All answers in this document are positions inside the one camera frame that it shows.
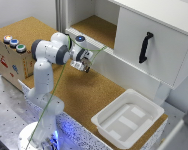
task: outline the white tray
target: white tray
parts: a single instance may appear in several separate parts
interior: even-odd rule
[[[129,89],[91,120],[112,144],[129,149],[163,113],[163,108]]]

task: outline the black handle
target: black handle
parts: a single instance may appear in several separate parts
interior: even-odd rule
[[[140,57],[139,57],[139,63],[140,64],[147,60],[147,57],[145,57],[145,53],[146,53],[146,50],[147,50],[148,40],[150,38],[152,38],[153,36],[154,35],[152,33],[147,32],[147,36],[145,37],[145,39],[143,41],[143,45],[142,45],[141,53],[140,53]]]

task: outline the white robotic arm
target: white robotic arm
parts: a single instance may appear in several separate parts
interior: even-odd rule
[[[89,62],[93,53],[82,48],[87,47],[85,38],[77,36],[76,43],[79,46],[75,45],[72,48],[72,43],[70,42],[71,40],[67,35],[55,33],[52,35],[51,41],[36,40],[32,44],[32,56],[36,60],[34,65],[35,87],[29,91],[27,97],[31,102],[43,109],[48,103],[51,97],[50,92],[54,87],[52,63],[64,65],[71,58],[71,65],[73,64],[73,67],[82,71],[85,71],[85,69],[89,70],[90,66],[86,63]],[[63,109],[63,101],[53,96],[30,143],[35,150],[45,150],[52,147],[49,141],[54,137],[57,130],[56,115],[62,113]],[[58,140],[52,149],[59,150],[59,146],[56,145],[59,145]]]

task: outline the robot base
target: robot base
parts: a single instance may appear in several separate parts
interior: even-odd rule
[[[27,147],[27,144],[29,143],[28,138],[30,137],[31,133],[35,129],[36,125],[38,122],[31,123],[27,125],[19,134],[18,137],[18,149],[19,150],[25,150]],[[42,149],[37,149],[33,147],[31,144],[29,144],[28,150],[42,150]]]

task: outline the white wall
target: white wall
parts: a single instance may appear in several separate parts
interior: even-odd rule
[[[0,0],[0,28],[30,16],[56,28],[55,0]]]
[[[167,102],[183,112],[188,110],[188,77],[177,89],[171,91]]]

